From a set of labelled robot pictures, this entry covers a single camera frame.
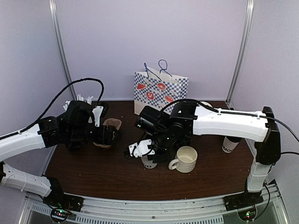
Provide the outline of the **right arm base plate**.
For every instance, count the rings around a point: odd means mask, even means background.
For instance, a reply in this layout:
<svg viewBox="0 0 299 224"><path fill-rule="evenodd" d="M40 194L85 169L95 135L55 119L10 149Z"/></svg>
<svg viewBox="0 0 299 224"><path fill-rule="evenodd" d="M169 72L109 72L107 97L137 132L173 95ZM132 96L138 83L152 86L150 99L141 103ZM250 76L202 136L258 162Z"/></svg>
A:
<svg viewBox="0 0 299 224"><path fill-rule="evenodd" d="M263 197L261 196L261 192L258 193L243 192L240 194L225 196L223 198L223 201L226 207L226 211L230 211L230 210L238 210L249 206L253 206L257 203L262 203Z"/></svg>

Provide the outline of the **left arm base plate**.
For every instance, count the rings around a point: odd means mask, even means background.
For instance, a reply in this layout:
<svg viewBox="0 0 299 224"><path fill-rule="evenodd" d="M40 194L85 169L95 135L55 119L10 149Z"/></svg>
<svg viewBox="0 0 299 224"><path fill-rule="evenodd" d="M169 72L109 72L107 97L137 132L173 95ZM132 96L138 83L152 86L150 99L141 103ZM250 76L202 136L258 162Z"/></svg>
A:
<svg viewBox="0 0 299 224"><path fill-rule="evenodd" d="M53 193L51 192L43 200L46 204L54 207L63 208L69 211L80 212L84 199L79 196L68 195L65 193Z"/></svg>

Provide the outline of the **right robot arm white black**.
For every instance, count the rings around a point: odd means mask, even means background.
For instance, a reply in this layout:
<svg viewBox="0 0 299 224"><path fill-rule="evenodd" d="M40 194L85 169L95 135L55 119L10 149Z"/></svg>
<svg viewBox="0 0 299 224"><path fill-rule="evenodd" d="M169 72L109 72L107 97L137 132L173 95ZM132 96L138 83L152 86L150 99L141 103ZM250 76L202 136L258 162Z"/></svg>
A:
<svg viewBox="0 0 299 224"><path fill-rule="evenodd" d="M213 108L195 99L178 99L167 107L156 110L145 106L136 127L150 135L128 147L132 157L150 156L154 162L164 161L164 154L176 143L188 141L194 135L221 135L231 142L250 139L255 142L256 156L253 160L243 193L224 197L228 210L263 202L261 196L264 181L281 157L281 139L273 111L240 112Z"/></svg>

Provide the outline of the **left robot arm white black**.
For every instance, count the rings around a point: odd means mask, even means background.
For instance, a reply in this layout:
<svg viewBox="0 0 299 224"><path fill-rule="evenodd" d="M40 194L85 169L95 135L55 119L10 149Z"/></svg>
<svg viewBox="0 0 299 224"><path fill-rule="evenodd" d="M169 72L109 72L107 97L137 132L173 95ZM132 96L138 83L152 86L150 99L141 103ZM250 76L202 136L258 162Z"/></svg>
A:
<svg viewBox="0 0 299 224"><path fill-rule="evenodd" d="M64 105L65 112L57 117L38 120L28 129L19 130L0 138L0 184L1 186L31 192L49 199L57 207L67 203L67 196L52 177L36 176L17 170L5 160L36 149L64 144L68 149L79 149L83 144L112 145L120 127L107 120L101 122L108 110L102 103L92 106L85 101L72 100Z"/></svg>

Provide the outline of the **white paper coffee cup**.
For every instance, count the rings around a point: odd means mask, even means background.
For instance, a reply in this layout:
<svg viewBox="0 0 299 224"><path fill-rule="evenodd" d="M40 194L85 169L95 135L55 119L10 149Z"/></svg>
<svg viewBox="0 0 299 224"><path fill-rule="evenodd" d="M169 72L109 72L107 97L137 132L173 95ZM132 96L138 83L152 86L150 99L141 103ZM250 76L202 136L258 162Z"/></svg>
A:
<svg viewBox="0 0 299 224"><path fill-rule="evenodd" d="M226 136L222 144L222 150L225 153L231 153L242 139L239 137Z"/></svg>

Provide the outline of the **brown cardboard cup carrier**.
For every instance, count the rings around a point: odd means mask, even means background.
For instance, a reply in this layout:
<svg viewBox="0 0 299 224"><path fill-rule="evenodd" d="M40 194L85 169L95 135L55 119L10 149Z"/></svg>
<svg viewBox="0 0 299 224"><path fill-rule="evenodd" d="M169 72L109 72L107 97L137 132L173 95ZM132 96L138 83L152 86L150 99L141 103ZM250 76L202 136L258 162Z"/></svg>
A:
<svg viewBox="0 0 299 224"><path fill-rule="evenodd" d="M114 119L114 118L108 118L108 119L106 119L102 124L101 124L102 126L103 125L105 125L105 126L108 126L108 125L111 125L111 126L115 126L117 129L118 129L118 131L119 131L119 134L120 134L120 128L121 128L121 125L122 125L122 121L121 120L119 120L119 119ZM99 144L96 144L96 143L94 143L93 142L93 144L95 145L95 146L97 146L97 147L100 147L100 148L110 148L110 147L103 147L102 145L99 145Z"/></svg>

